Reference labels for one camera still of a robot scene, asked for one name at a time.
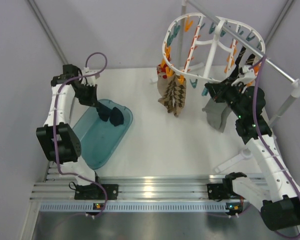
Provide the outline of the white oval clip hanger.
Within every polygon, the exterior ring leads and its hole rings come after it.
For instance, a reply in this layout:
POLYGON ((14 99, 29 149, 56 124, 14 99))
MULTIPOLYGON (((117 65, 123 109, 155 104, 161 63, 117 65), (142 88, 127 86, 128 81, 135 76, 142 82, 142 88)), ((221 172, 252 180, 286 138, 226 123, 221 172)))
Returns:
MULTIPOLYGON (((224 17, 217 19, 218 23, 215 23, 202 13, 192 12, 172 21, 163 39, 159 64, 162 69, 165 68, 167 76, 177 75, 190 86, 190 79, 198 79, 198 83, 219 83, 236 67, 248 65, 245 56, 237 61, 243 44, 236 36, 227 33, 225 27, 265 53, 265 42, 253 27, 224 17)), ((255 76, 259 71, 258 60, 254 56, 251 61, 255 76)))

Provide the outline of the grey striped sock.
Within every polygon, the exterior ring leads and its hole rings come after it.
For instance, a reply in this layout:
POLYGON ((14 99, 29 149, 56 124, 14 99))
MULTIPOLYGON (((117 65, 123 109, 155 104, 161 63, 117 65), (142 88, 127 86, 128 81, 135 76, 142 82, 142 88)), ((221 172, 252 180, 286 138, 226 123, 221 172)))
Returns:
POLYGON ((226 103, 217 103, 214 110, 213 127, 218 132, 223 133, 232 110, 226 103))

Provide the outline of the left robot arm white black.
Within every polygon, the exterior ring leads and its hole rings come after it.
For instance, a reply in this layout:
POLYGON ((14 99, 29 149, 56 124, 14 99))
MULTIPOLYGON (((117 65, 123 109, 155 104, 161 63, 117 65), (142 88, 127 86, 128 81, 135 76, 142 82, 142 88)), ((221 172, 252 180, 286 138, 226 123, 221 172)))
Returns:
POLYGON ((45 157, 56 164, 58 173, 62 177, 74 177, 80 187, 86 186, 85 192, 93 199, 103 194, 103 186, 83 159, 81 142, 70 120, 74 100, 97 110, 101 108, 96 84, 99 76, 100 72, 87 66, 80 69, 73 64, 63 65, 62 74, 50 82, 52 97, 48 116, 35 132, 45 157))

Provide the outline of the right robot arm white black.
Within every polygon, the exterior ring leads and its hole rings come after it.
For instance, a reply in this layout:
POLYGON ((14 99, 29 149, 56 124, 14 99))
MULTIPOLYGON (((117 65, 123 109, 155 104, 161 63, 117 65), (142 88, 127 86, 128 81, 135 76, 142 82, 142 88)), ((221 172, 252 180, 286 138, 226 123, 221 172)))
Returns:
POLYGON ((300 187, 292 179, 275 144, 270 127, 263 118, 265 93, 259 87, 233 85, 229 80, 206 83, 211 99, 225 103, 237 116, 235 129, 256 160, 268 190, 256 185, 242 172, 225 176, 223 192, 228 198, 238 195, 260 213, 271 231, 300 225, 300 187))

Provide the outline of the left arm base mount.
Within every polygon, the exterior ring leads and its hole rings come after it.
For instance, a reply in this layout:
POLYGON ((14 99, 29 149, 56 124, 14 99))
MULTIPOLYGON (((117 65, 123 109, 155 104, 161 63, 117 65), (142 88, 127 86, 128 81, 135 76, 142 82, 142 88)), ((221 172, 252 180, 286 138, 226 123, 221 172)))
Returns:
MULTIPOLYGON (((102 184, 101 185, 107 194, 108 200, 116 200, 119 193, 118 184, 102 184)), ((69 187, 74 190, 75 200, 105 200, 106 195, 104 191, 97 185, 91 183, 90 185, 76 185, 69 187)))

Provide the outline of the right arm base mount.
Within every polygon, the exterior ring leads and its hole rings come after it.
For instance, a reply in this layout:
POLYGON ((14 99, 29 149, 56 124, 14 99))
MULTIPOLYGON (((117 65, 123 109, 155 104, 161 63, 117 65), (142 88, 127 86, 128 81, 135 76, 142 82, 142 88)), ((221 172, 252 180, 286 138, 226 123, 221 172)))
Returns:
POLYGON ((206 187, 209 200, 220 202, 232 198, 232 195, 226 191, 222 183, 209 183, 206 187))

